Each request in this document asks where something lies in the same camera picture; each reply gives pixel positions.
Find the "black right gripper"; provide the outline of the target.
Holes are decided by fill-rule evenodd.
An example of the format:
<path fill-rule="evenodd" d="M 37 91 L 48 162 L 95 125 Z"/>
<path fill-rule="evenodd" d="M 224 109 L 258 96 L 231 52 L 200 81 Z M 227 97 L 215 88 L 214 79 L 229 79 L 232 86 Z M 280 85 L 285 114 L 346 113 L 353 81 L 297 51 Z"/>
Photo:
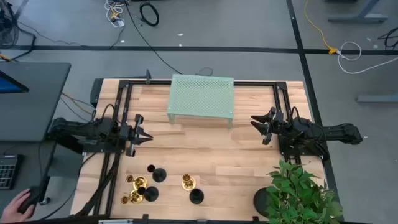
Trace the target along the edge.
<path fill-rule="evenodd" d="M 283 120 L 283 113 L 278 112 L 272 107 L 265 115 L 253 115 L 251 124 L 261 133 L 265 134 L 263 144 L 268 145 L 271 141 L 272 134 L 290 137 L 292 135 L 292 125 Z"/>

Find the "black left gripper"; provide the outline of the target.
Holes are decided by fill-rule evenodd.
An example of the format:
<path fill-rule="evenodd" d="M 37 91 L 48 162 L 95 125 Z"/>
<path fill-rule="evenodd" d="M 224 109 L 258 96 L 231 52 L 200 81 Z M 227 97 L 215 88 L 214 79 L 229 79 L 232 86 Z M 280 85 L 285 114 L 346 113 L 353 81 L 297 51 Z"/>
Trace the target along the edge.
<path fill-rule="evenodd" d="M 144 129 L 142 127 L 140 127 L 140 125 L 142 124 L 144 118 L 143 116 L 141 116 L 140 114 L 136 114 L 135 115 L 135 126 L 132 127 L 130 125 L 128 125 L 126 122 L 121 124 L 120 127 L 120 132 L 119 132 L 119 137 L 122 140 L 125 141 L 129 141 L 130 142 L 130 146 L 129 149 L 126 150 L 126 155 L 129 157 L 134 157 L 135 156 L 135 149 L 134 146 L 135 145 L 141 145 L 144 142 L 147 141 L 152 141 L 152 135 L 147 134 Z"/>

